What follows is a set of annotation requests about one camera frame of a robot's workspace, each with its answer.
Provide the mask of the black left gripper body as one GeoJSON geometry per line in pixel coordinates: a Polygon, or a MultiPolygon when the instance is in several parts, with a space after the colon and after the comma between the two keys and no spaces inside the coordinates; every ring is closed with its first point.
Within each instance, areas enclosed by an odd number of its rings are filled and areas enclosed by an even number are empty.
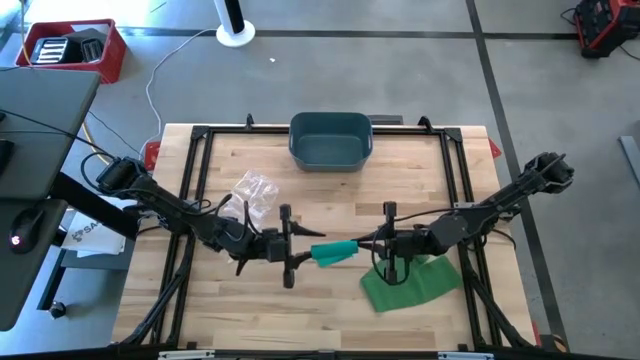
{"type": "Polygon", "coordinates": [[[268,262],[283,262],[283,286],[287,289],[294,287],[294,267],[291,236],[291,206],[283,204],[279,207],[281,231],[275,228],[265,229],[266,260],[268,262]]]}

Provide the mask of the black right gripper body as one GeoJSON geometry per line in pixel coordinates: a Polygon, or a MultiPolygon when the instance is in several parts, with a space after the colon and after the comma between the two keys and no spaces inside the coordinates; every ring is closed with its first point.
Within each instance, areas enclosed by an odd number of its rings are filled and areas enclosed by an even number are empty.
{"type": "Polygon", "coordinates": [[[417,255],[424,255],[425,228],[398,230],[395,227],[397,204],[393,201],[383,203],[385,222],[381,226],[383,259],[386,261],[382,279],[386,284],[403,284],[410,276],[411,263],[417,255]]]}

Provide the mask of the teal elastic bandage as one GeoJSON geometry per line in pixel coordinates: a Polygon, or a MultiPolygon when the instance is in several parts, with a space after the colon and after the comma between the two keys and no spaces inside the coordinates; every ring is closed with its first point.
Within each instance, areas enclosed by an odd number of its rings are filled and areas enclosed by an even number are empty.
{"type": "Polygon", "coordinates": [[[310,249],[311,258],[319,267],[328,267],[353,257],[359,251],[355,241],[339,241],[327,244],[313,245],[310,249]]]}

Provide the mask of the dark green elastic bandage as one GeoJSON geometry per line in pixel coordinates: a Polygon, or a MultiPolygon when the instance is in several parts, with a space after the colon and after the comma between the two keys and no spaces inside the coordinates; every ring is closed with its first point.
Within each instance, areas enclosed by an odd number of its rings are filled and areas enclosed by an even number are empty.
{"type": "Polygon", "coordinates": [[[361,279],[360,286],[375,312],[387,312],[425,304],[462,284],[462,278],[446,256],[416,256],[409,263],[409,276],[405,274],[404,260],[396,259],[397,280],[400,285],[389,285],[375,269],[361,279]]]}

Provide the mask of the clear plastic bag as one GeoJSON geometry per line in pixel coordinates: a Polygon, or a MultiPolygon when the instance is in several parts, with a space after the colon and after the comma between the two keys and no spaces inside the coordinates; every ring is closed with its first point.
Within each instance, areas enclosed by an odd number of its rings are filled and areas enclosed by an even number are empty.
{"type": "Polygon", "coordinates": [[[250,223],[256,230],[261,230],[279,195],[279,188],[267,176],[249,170],[234,185],[230,195],[220,215],[236,218],[243,223],[247,209],[250,223]]]}

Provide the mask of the teal plastic bin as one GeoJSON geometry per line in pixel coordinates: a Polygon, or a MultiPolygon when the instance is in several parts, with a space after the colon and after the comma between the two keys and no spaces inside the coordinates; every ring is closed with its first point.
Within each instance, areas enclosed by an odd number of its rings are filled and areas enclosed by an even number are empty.
{"type": "Polygon", "coordinates": [[[301,112],[289,127],[289,152],[306,172],[358,172],[373,152],[373,127],[356,112],[301,112]]]}

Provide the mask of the orange black striped clamp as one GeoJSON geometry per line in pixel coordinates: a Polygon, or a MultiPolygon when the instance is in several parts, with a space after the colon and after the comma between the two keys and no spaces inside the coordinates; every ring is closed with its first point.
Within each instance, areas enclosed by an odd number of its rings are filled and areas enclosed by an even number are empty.
{"type": "Polygon", "coordinates": [[[565,340],[557,334],[542,334],[540,336],[541,346],[546,351],[567,353],[569,351],[565,340]]]}

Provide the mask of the white printed paper sheet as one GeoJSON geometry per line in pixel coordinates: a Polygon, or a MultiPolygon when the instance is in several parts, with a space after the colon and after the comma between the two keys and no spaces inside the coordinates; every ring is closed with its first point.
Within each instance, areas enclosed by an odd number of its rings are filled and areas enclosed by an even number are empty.
{"type": "Polygon", "coordinates": [[[66,232],[61,247],[79,257],[119,255],[125,249],[124,236],[81,213],[73,216],[66,232]]]}

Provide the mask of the white pole with round base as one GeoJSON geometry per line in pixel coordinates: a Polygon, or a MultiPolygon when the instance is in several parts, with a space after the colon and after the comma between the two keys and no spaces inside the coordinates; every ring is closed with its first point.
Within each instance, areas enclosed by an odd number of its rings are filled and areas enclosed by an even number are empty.
{"type": "Polygon", "coordinates": [[[216,38],[222,45],[239,48],[254,39],[256,29],[244,18],[239,0],[214,0],[214,4],[220,20],[216,38]]]}

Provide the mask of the grey metal bar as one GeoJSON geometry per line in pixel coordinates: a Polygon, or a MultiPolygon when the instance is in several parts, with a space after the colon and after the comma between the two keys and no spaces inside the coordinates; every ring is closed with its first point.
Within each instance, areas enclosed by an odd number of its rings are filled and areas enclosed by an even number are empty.
{"type": "Polygon", "coordinates": [[[626,156],[633,176],[640,187],[640,148],[632,136],[620,136],[618,142],[626,156]]]}

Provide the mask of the red plastic crate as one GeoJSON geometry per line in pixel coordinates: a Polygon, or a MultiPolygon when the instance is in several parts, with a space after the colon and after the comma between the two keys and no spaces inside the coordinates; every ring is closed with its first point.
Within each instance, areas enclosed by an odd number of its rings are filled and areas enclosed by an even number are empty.
{"type": "Polygon", "coordinates": [[[123,59],[127,45],[116,29],[113,19],[93,19],[58,22],[34,23],[25,40],[26,52],[32,55],[36,43],[47,37],[62,37],[73,33],[97,31],[97,36],[103,44],[101,56],[94,61],[80,61],[66,64],[35,65],[36,68],[55,70],[93,71],[101,76],[103,84],[113,84],[119,80],[123,59]]]}

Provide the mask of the black computer mouse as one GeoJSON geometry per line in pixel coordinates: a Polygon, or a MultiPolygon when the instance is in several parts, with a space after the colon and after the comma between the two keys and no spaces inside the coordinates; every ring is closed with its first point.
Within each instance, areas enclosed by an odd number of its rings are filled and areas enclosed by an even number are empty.
{"type": "Polygon", "coordinates": [[[25,209],[14,218],[8,236],[13,253],[26,254],[35,248],[43,218],[44,211],[38,208],[25,209]]]}

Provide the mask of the red and black device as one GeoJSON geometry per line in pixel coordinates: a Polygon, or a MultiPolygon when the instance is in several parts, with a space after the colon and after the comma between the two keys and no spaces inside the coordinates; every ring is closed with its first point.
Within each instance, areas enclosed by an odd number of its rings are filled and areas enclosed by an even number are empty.
{"type": "Polygon", "coordinates": [[[580,0],[573,19],[581,55],[588,59],[608,57],[640,35],[640,0],[580,0]]]}

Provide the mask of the black silver toaster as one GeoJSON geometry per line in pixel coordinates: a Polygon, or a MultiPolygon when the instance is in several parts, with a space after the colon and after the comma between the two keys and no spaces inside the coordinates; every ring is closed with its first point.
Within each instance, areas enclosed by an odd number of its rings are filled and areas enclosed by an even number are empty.
{"type": "Polygon", "coordinates": [[[35,65],[81,63],[80,44],[67,37],[44,37],[36,41],[30,61],[35,65]]]}

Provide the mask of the black metal table frame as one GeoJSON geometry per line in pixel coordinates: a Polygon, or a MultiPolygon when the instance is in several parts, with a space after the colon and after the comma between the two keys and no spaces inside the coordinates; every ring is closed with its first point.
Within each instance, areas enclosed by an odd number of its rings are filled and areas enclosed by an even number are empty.
{"type": "MultiPolygon", "coordinates": [[[[397,205],[400,226],[433,221],[440,207],[479,201],[499,187],[482,126],[379,126],[373,153],[355,173],[300,170],[284,125],[169,124],[156,181],[173,193],[217,201],[248,171],[269,177],[278,203],[310,230],[297,252],[375,230],[383,205],[397,205]]],[[[160,325],[180,344],[228,350],[453,350],[460,344],[505,344],[480,299],[458,287],[423,305],[378,313],[361,290],[371,256],[362,251],[321,268],[303,263],[292,288],[283,267],[253,261],[243,269],[202,245],[191,272],[160,325]]]]}

